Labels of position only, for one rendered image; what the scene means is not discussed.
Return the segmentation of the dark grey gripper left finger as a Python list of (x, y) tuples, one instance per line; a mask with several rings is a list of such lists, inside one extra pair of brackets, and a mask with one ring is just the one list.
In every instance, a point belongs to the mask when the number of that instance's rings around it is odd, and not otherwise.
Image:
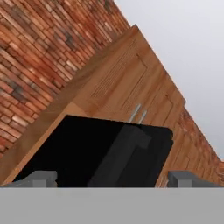
[(4, 187), (56, 187), (56, 171), (34, 171), (26, 178), (11, 182)]

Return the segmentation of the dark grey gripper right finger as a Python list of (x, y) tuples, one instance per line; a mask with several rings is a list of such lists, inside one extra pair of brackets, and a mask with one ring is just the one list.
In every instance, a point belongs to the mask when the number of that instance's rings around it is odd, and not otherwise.
[(221, 187), (214, 182), (199, 178), (190, 171), (169, 171), (168, 187)]

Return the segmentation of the black microwave oven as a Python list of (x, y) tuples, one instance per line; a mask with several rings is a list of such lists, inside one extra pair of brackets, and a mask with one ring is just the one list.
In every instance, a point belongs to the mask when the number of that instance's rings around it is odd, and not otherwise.
[(68, 115), (16, 176), (56, 171), (59, 187), (88, 187), (124, 125), (140, 128), (150, 137), (146, 149), (136, 147), (115, 187), (153, 187), (173, 145), (166, 127)]

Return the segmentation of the black microwave door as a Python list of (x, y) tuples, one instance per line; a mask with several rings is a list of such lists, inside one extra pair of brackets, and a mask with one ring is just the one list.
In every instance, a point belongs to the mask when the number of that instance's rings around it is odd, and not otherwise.
[(115, 187), (134, 149), (146, 149), (150, 140), (137, 126), (124, 125), (87, 186)]

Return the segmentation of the wooden wall cupboard run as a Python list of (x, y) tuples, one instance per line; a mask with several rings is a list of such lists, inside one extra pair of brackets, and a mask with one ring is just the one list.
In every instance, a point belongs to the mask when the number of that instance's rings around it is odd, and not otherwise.
[[(129, 119), (141, 103), (134, 120)], [(137, 26), (95, 55), (0, 157), (0, 187), (16, 176), (66, 116), (80, 116), (166, 127), (173, 145), (153, 187), (166, 187), (169, 171), (189, 171), (224, 187), (216, 153), (205, 138), (190, 132), (183, 121), (186, 100), (165, 71)]]

